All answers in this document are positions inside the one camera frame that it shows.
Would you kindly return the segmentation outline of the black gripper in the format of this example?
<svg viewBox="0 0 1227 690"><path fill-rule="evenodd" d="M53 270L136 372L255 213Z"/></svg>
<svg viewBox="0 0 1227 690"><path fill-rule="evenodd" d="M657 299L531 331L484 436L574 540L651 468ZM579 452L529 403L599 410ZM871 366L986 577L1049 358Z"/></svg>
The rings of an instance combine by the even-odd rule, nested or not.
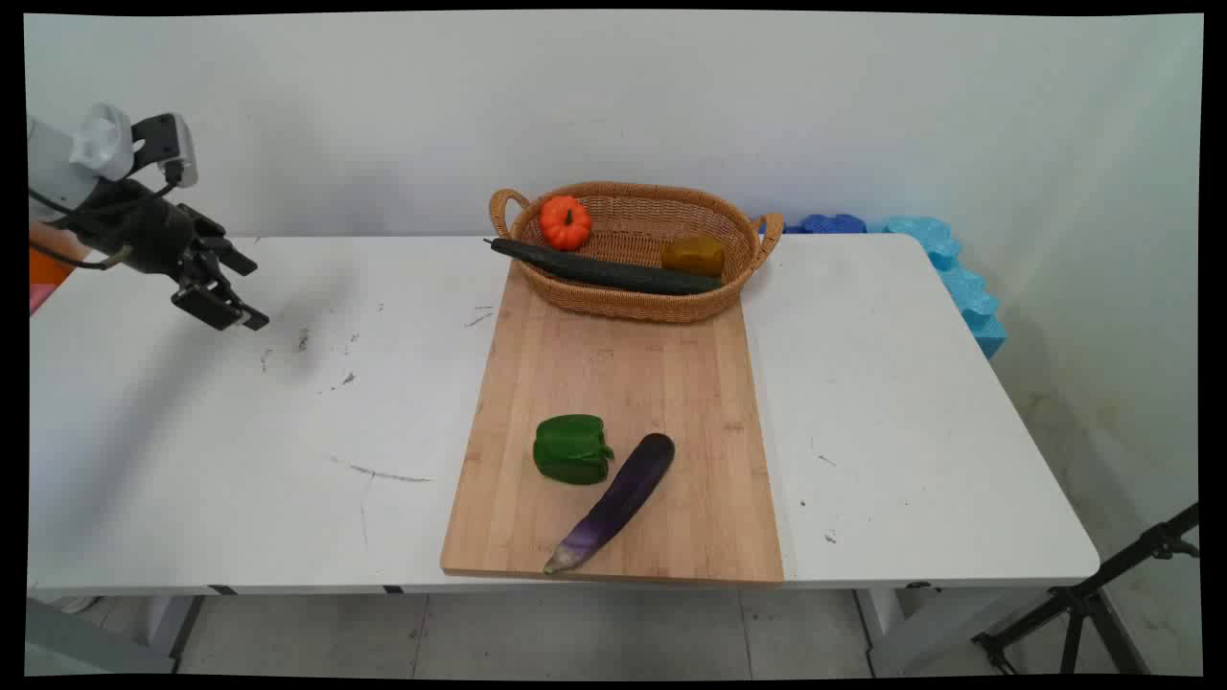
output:
<svg viewBox="0 0 1227 690"><path fill-rule="evenodd" d="M72 211L72 232L106 255L128 248L123 264L139 273L171 277L178 284L173 304L215 331L232 327L259 331L270 323L226 281L198 281L220 277L223 266L250 275L258 263L227 239L218 223L184 204L172 204L140 182L99 182Z"/></svg>

